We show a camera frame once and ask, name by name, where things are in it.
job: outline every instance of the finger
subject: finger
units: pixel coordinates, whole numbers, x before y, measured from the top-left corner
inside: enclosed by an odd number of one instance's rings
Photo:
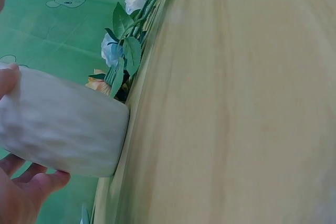
[[[11,177],[24,163],[24,159],[19,158],[14,154],[8,154],[0,160],[0,168]]]
[[[10,64],[8,67],[0,69],[0,99],[13,89],[19,78],[18,65]]]
[[[39,209],[47,197],[65,187],[70,181],[70,174],[57,171],[53,174],[39,173],[25,186],[24,191]]]
[[[47,168],[35,163],[32,163],[29,168],[22,173],[19,177],[14,178],[13,182],[15,183],[27,183],[29,182],[36,174],[45,173]]]

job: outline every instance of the hand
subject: hand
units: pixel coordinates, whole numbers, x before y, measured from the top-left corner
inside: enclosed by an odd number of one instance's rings
[[[17,65],[0,70],[0,99],[8,93],[19,77]],[[47,168],[31,164],[19,177],[11,176],[24,160],[9,154],[0,160],[0,224],[33,224],[47,197],[66,186],[70,174],[57,171],[46,174]]]

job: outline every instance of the cartoon print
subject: cartoon print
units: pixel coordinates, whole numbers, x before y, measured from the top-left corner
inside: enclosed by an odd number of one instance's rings
[[[2,63],[16,63],[16,57],[14,55],[4,55],[2,57],[0,57],[0,62]],[[26,67],[29,68],[29,66],[27,65],[23,65],[23,64],[18,64],[21,67]]]
[[[77,8],[81,6],[84,2],[85,0],[52,0],[48,1],[46,5],[50,8],[56,8],[61,5],[69,8]]]

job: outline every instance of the green tablecloth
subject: green tablecloth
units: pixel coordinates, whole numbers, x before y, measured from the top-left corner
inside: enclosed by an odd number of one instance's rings
[[[124,0],[7,0],[0,14],[0,61],[84,85],[94,68],[107,69],[100,44],[118,1]],[[47,200],[38,223],[79,223],[81,205],[92,208],[96,184],[95,178],[73,176]]]

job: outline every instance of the light blue rose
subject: light blue rose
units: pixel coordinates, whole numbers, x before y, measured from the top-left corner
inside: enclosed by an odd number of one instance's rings
[[[119,57],[122,56],[122,46],[118,46],[118,43],[108,33],[105,34],[101,43],[101,56],[107,66],[115,68],[118,66]]]
[[[125,0],[126,12],[131,15],[135,10],[140,10],[145,5],[146,0]]]

